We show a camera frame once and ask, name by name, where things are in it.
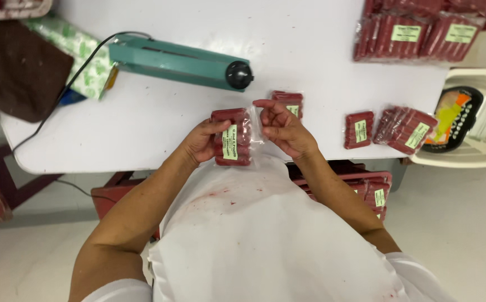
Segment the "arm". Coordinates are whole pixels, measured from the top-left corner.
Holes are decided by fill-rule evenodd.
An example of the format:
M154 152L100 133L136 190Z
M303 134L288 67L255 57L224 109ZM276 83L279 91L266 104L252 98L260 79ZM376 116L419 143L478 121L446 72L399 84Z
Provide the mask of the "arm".
M382 253L401 251L373 211L336 175L321 154L312 134L285 106L257 100L263 134L293 158L316 199L333 210Z
M229 121L198 125L153 175L124 196L101 220L78 253L70 302L79 302L119 279L145 281L140 253L188 177L213 157L213 134Z

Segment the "green label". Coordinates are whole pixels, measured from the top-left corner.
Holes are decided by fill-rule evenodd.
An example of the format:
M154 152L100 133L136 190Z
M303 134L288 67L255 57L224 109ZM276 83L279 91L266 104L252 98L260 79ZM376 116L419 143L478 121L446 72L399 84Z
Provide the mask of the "green label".
M299 117L299 106L298 105L286 106L286 108L289 111L291 111L291 113L295 114L296 117Z
M366 132L366 120L361 120L354 124L354 135L357 138L357 142L368 139Z
M418 42L421 31L421 26L394 25L391 39L392 41Z
M222 133L222 152L225 160L238 160L238 126L231 125Z
M375 206L380 207L385 205L385 190L380 189L375 191Z
M405 143L405 146L416 149L420 144L420 141L424 138L429 130L429 126L421 122L416 129L414 129L413 134L410 136L409 140Z
M445 40L447 42L470 43L475 37L478 28L470 25L452 24Z

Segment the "brown cloth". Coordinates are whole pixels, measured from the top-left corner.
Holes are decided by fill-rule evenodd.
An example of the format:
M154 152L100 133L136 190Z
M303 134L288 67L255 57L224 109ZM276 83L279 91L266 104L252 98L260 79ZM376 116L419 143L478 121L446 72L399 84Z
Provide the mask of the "brown cloth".
M0 111L37 122L65 86L73 58L18 21L0 21Z

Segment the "hand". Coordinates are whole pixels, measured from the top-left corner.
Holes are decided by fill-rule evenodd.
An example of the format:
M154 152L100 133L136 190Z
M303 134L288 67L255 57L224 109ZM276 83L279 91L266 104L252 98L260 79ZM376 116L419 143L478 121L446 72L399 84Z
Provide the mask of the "hand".
M260 115L263 135L294 161L319 153L312 134L286 106L272 100L255 100L253 104L263 108Z
M210 119L199 123L179 145L190 159L198 165L215 155L213 149L214 134L227 130L232 123L229 120L211 122Z

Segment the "cable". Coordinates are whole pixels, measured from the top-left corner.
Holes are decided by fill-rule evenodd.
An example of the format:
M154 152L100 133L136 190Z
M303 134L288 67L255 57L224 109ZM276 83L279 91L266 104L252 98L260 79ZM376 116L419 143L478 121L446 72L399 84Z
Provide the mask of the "cable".
M75 73L75 75L72 77L71 81L69 81L69 83L64 87L64 90L60 93L57 101L55 102L55 104L53 105L53 108L51 109L51 112L49 113L49 115L43 119L40 123L40 125L38 126L38 129L36 129L36 131L30 135L29 137L27 137L26 139L24 139L22 142L20 142L17 146L15 146L15 148L13 148L11 150L12 154L15 154L15 150L17 150L17 148L19 148L20 146L22 146L25 142L29 141L31 138L33 138L34 136L36 136L38 134L38 132L40 132L40 129L43 127L43 125L45 124L45 122L49 119L49 117L51 116L51 114L54 112L54 110L57 108L58 104L60 103L60 100L62 100L62 97L64 96L65 92L68 91L68 89L73 85L73 83L75 82L75 80L78 78L78 76L81 74L81 72L86 68L86 66L88 65L88 63L90 63L90 61L93 59L93 56L96 55L96 53L99 51L99 49L101 49L101 46L105 45L108 41L110 41L112 38L116 37L117 35L119 34L137 34L137 35L140 35L140 36L144 36L144 37L147 37L148 39L150 40L153 40L152 36L150 36L149 34L147 33L143 33L143 32L132 32L132 31L129 31L129 32L119 32L119 33L115 33L113 35L111 35L109 38L106 38L105 40L103 40L103 42L101 42L97 47L96 49L92 52L92 54L90 55L90 57L86 60L86 62L81 66L81 68L79 68L78 72Z
M105 196L97 196L97 195L91 195L91 194L88 194L88 193L86 193L86 191L85 191L85 190L83 190L83 189L79 188L79 186L78 186L78 185L76 185L76 184L74 184L74 183L67 182L67 181L61 181L61 180L55 180L55 182L63 183L63 184L66 184L66 185L70 185L70 186L74 187L75 189L77 189L77 190L81 191L81 192L82 192L84 195L86 195L86 196L88 196L88 197L104 198L104 199L107 199L107 200L112 201L113 203L116 203L116 201L115 201L115 200L112 200L112 199L110 199L109 197L105 197Z

